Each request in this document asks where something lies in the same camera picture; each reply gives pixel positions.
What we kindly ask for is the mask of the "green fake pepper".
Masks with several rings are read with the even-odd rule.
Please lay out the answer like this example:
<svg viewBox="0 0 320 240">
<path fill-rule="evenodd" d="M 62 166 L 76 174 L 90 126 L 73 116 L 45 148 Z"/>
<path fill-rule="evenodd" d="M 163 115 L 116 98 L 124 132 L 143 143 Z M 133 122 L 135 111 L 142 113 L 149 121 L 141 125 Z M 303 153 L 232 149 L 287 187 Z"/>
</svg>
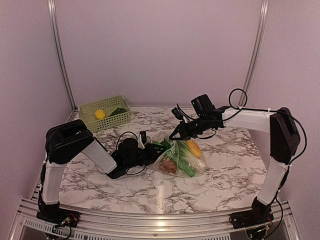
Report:
<svg viewBox="0 0 320 240">
<path fill-rule="evenodd" d="M 118 107 L 117 109 L 115 109 L 110 115 L 109 117 L 115 116 L 115 115 L 119 115 L 119 114 L 123 114 L 126 113 L 127 110 L 125 108 L 122 107 Z"/>
</svg>

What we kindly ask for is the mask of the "yellow fake lemon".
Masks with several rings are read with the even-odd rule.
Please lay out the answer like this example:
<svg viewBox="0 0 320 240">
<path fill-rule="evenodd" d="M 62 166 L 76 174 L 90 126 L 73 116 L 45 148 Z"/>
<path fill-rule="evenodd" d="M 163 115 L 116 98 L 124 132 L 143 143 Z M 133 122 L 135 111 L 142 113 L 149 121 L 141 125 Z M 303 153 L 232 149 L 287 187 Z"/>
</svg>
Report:
<svg viewBox="0 0 320 240">
<path fill-rule="evenodd" d="M 94 115 L 97 120 L 102 120 L 107 117 L 106 112 L 102 109 L 96 110 Z"/>
</svg>

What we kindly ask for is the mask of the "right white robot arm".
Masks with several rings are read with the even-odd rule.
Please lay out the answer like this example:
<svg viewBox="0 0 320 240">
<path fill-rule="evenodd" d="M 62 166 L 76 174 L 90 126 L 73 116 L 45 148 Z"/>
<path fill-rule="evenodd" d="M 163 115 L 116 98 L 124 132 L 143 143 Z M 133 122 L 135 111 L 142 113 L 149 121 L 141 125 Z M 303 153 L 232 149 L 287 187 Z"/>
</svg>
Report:
<svg viewBox="0 0 320 240">
<path fill-rule="evenodd" d="M 180 122 L 169 136 L 172 141 L 198 138 L 207 130 L 241 128 L 263 132 L 270 139 L 270 160 L 262 188 L 252 203 L 247 219 L 258 224 L 267 216 L 266 206 L 273 203 L 278 191 L 288 177 L 292 162 L 298 158 L 296 151 L 301 142 L 297 125 L 287 107 L 278 110 L 254 109 L 244 106 L 224 105 L 216 108 L 206 94 L 191 101 L 197 117 L 191 118 L 179 106 L 172 113 Z"/>
</svg>

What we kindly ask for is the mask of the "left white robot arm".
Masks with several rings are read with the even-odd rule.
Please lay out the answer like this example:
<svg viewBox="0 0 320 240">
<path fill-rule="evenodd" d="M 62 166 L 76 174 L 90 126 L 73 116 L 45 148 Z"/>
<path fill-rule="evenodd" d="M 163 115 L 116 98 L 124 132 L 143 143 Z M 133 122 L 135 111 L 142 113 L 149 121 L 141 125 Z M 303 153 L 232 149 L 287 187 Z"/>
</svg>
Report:
<svg viewBox="0 0 320 240">
<path fill-rule="evenodd" d="M 63 219 L 65 213 L 59 199 L 62 176 L 67 164 L 79 154 L 89 158 L 110 179 L 117 179 L 131 168 L 153 164 L 165 150 L 160 143 L 148 143 L 146 134 L 141 132 L 119 139 L 115 151 L 109 153 L 80 119 L 52 127 L 45 136 L 38 210 L 53 223 Z"/>
</svg>

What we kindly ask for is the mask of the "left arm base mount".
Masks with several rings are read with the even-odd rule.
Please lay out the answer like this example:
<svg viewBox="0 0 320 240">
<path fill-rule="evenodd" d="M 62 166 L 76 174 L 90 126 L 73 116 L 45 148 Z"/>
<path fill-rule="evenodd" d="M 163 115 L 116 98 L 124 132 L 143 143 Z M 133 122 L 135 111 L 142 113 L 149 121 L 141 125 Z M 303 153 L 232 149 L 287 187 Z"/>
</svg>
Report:
<svg viewBox="0 0 320 240">
<path fill-rule="evenodd" d="M 60 208 L 59 203 L 53 205 L 39 205 L 36 217 L 40 220 L 53 223 L 54 229 L 68 227 L 69 233 L 60 240 L 69 240 L 72 235 L 72 228 L 76 228 L 79 222 L 78 211 Z"/>
</svg>

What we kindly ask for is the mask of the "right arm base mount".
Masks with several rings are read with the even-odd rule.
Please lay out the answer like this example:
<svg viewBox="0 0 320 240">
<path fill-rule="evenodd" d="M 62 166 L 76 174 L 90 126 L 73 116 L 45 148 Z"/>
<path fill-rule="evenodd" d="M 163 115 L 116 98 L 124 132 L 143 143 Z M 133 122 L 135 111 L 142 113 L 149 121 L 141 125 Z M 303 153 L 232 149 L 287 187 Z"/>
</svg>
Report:
<svg viewBox="0 0 320 240">
<path fill-rule="evenodd" d="M 229 222 L 234 229 L 246 228 L 246 236 L 249 240 L 263 240 L 273 225 L 274 216 L 271 203 L 264 205 L 253 200 L 250 210 L 231 213 Z"/>
</svg>

